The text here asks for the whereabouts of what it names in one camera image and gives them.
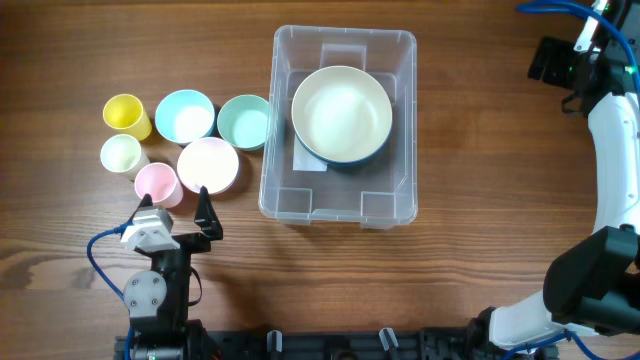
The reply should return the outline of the light blue plastic bowl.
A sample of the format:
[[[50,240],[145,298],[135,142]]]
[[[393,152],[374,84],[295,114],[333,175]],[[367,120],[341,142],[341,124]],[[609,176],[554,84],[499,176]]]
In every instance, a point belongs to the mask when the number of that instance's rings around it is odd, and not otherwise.
[[[166,140],[188,145],[213,133],[216,109],[203,93],[177,90],[163,98],[155,113],[155,126]]]

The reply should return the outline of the pink plastic cup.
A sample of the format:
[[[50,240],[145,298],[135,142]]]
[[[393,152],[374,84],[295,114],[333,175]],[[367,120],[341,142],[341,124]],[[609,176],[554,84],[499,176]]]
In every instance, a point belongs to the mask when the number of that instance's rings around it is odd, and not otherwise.
[[[134,190],[139,198],[150,195],[154,205],[165,208],[176,207],[184,196],[176,172],[171,166],[160,162],[150,163],[138,172]]]

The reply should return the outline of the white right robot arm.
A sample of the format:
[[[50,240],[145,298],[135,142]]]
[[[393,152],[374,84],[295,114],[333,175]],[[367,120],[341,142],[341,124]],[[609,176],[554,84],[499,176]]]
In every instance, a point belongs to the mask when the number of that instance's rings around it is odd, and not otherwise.
[[[550,265],[540,291],[488,308],[458,338],[454,359],[549,359],[574,342],[595,358],[587,336],[639,332],[639,4],[636,1],[529,1],[524,14],[584,20],[575,42],[545,37],[531,79],[571,90],[596,152],[597,210],[592,234]]]

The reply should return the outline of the cream plastic bowl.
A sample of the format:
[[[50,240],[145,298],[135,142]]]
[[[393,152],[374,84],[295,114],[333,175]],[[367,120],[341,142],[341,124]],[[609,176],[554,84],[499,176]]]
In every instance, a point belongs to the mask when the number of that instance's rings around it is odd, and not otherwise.
[[[370,74],[329,66],[310,74],[291,103],[291,121],[305,145],[335,161],[354,161],[375,151],[393,127],[391,100]]]

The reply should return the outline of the dark blue bowl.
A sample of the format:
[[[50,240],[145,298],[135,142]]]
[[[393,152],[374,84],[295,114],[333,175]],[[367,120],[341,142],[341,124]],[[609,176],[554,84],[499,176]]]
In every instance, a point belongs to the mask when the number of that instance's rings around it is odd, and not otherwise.
[[[350,166],[359,166],[361,164],[364,164],[364,163],[370,161],[371,159],[375,158],[376,156],[378,156],[378,154],[380,152],[382,152],[387,147],[387,144],[390,142],[390,139],[392,138],[392,135],[393,135],[392,132],[390,132],[388,134],[388,136],[385,138],[384,142],[375,151],[373,151],[371,154],[369,154],[369,155],[367,155],[367,156],[365,156],[363,158],[354,160],[354,161],[335,161],[335,160],[320,156],[319,154],[317,154],[314,151],[312,151],[307,145],[305,145],[298,135],[295,135],[294,138],[295,138],[295,140],[297,142],[299,142],[301,144],[302,148],[305,149],[307,152],[309,152],[311,154],[311,156],[313,156],[315,159],[318,159],[320,161],[323,161],[323,162],[325,162],[325,163],[327,163],[329,165],[333,165],[333,166],[350,167]]]

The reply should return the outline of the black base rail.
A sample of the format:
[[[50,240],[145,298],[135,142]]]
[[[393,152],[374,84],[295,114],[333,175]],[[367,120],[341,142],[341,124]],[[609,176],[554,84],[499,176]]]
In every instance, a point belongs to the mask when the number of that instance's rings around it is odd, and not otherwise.
[[[285,334],[210,332],[184,345],[175,341],[151,343],[134,338],[116,339],[115,359],[557,359],[556,346],[526,346],[509,352],[463,328],[427,328],[396,332],[383,328],[360,333]]]

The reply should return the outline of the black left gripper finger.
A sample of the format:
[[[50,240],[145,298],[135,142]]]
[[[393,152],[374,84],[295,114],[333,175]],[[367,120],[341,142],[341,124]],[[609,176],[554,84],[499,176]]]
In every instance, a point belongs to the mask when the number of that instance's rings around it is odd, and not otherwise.
[[[223,238],[223,227],[215,213],[210,194],[205,186],[200,187],[194,223],[206,237],[210,239]]]
[[[153,205],[153,201],[152,201],[152,197],[150,194],[145,194],[140,203],[138,204],[137,208],[133,211],[132,215],[130,216],[130,222],[133,222],[134,217],[136,216],[137,212],[139,210],[142,210],[144,208],[147,207],[151,207]]]

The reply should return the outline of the light pink plastic bowl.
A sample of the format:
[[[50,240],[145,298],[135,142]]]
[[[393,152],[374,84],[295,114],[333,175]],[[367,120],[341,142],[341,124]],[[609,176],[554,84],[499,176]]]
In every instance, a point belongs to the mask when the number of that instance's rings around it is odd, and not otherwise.
[[[182,150],[177,161],[181,183],[194,193],[202,186],[210,195],[225,192],[234,184],[239,169],[240,160],[234,147],[216,137],[193,141]]]

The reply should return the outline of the clear plastic storage bin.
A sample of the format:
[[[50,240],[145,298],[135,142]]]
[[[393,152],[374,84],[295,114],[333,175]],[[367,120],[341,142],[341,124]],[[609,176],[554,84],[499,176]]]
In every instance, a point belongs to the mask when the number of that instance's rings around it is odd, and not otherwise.
[[[416,38],[405,30],[302,25],[276,30],[258,200],[265,216],[289,224],[338,221],[382,229],[416,218],[417,55]],[[381,83],[392,104],[392,138],[359,166],[294,171],[294,93],[310,74],[334,65],[358,68]]]

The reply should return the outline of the mint green plastic bowl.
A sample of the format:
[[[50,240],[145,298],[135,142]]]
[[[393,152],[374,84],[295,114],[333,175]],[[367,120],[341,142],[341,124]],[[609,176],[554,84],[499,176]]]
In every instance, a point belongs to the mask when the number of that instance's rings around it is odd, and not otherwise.
[[[261,149],[266,141],[269,103],[257,95],[244,94],[227,101],[217,117],[220,136],[243,151]]]

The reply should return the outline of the white label in bin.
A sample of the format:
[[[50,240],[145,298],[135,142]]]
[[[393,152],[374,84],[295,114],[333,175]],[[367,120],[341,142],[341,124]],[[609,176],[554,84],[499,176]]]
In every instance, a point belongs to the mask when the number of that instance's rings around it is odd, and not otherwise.
[[[298,137],[294,138],[293,170],[306,172],[326,172],[327,163],[309,152]]]

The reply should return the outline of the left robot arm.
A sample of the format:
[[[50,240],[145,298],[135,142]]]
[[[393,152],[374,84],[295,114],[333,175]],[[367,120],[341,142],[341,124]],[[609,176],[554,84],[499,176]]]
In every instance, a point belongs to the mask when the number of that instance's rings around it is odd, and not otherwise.
[[[188,310],[190,279],[199,274],[191,256],[211,250],[223,238],[223,228],[202,186],[195,212],[197,232],[173,235],[168,210],[143,196],[121,236],[126,248],[151,260],[150,269],[134,274],[123,290],[130,331],[116,341],[116,359],[221,359],[222,350]]]

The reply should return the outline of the cream plastic cup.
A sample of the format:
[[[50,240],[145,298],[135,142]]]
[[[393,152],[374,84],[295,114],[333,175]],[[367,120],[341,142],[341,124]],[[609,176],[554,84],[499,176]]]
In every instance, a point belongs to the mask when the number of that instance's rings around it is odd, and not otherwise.
[[[109,138],[101,148],[100,161],[109,172],[131,181],[134,181],[138,172],[150,163],[140,142],[127,134]]]

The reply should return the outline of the yellow plastic cup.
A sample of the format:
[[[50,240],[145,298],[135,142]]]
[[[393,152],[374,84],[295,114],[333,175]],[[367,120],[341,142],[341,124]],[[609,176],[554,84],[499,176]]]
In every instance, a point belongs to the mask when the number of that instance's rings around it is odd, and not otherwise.
[[[119,94],[109,99],[103,108],[103,120],[110,128],[138,141],[145,140],[152,132],[142,102],[131,94]]]

